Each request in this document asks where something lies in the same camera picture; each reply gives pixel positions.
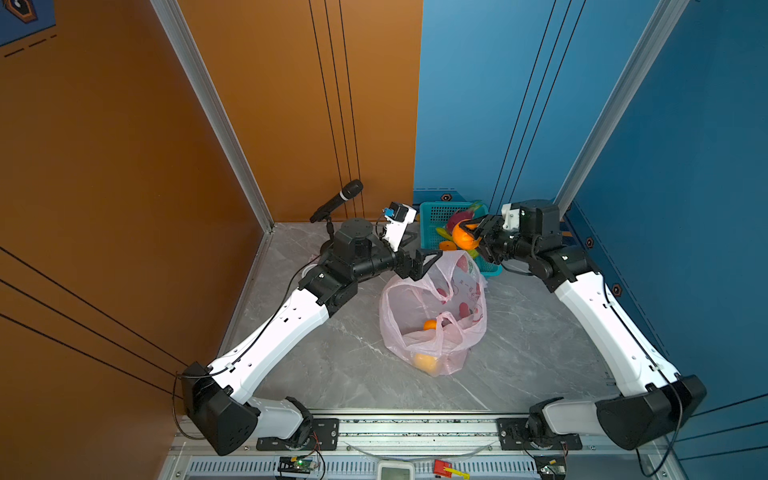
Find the pink dragon fruit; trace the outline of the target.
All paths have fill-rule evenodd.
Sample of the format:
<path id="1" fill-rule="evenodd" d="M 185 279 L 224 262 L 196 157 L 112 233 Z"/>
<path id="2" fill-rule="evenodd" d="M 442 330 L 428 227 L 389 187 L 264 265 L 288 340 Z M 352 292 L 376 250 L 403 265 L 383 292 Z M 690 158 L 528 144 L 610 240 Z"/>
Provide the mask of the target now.
<path id="1" fill-rule="evenodd" d="M 484 208 L 485 208 L 484 204 L 480 202 L 474 202 L 470 206 L 468 206 L 466 209 L 453 213 L 449 217 L 449 220 L 446 223 L 445 230 L 449 234 L 452 234 L 454 228 L 458 223 L 464 220 L 474 219 L 478 215 L 477 211 L 482 210 Z"/>

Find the pink plastic bag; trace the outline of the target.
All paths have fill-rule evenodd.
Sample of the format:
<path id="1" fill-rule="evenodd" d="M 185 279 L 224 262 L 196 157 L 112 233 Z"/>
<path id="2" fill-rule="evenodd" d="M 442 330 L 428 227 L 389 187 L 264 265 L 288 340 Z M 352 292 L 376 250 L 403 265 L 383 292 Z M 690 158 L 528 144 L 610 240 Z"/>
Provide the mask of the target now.
<path id="1" fill-rule="evenodd" d="M 392 278 L 379 302 L 379 328 L 385 347 L 414 367 L 414 353 L 438 357 L 438 374 L 460 371 L 488 327 L 485 277 L 463 251 L 445 252 L 418 281 Z M 424 331 L 427 320 L 437 329 Z"/>

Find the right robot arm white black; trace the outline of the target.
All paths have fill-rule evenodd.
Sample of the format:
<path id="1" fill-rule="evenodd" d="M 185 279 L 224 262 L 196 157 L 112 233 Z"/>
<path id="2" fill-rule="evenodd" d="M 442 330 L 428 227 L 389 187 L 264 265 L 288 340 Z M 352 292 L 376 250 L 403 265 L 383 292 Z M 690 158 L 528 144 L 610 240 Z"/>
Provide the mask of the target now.
<path id="1" fill-rule="evenodd" d="M 707 390 L 683 376 L 646 338 L 607 286 L 585 249 L 567 245 L 560 212 L 546 200 L 507 204 L 500 213 L 460 223 L 470 246 L 487 262 L 527 265 L 586 331 L 609 368 L 617 397 L 597 401 L 555 398 L 529 410 L 523 438 L 549 446 L 570 435 L 605 436 L 635 450 L 666 435 L 677 437 Z"/>

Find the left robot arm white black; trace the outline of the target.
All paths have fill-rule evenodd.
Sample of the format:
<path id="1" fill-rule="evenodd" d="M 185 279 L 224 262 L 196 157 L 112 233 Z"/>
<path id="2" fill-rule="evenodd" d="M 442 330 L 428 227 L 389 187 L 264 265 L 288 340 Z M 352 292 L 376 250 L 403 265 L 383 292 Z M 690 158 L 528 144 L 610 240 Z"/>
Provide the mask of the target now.
<path id="1" fill-rule="evenodd" d="M 362 218 L 345 221 L 316 261 L 289 282 L 284 303 L 228 353 L 180 374 L 184 410 L 220 456 L 250 438 L 275 438 L 293 449 L 312 435 L 313 416 L 297 399 L 260 399 L 255 391 L 267 374 L 358 292 L 360 283 L 392 271 L 420 280 L 442 256 L 440 250 L 404 250 L 404 221 L 390 221 L 383 235 Z"/>

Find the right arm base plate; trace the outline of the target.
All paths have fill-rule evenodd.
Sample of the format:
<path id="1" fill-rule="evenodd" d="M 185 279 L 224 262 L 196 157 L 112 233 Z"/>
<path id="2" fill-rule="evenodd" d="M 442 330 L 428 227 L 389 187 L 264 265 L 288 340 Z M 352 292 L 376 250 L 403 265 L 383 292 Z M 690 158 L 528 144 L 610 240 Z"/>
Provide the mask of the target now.
<path id="1" fill-rule="evenodd" d="M 524 418 L 498 418 L 497 436 L 503 451 L 579 451 L 583 443 L 579 435 L 554 435 L 535 437 Z"/>

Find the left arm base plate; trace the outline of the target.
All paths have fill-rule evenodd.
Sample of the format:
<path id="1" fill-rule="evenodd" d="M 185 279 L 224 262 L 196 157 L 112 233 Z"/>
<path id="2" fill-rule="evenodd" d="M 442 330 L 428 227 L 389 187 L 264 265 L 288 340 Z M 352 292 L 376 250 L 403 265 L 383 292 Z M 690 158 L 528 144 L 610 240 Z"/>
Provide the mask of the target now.
<path id="1" fill-rule="evenodd" d="M 318 447 L 322 452 L 336 451 L 339 440 L 339 418 L 315 418 L 301 442 L 276 437 L 259 438 L 256 450 L 263 452 L 310 451 Z"/>

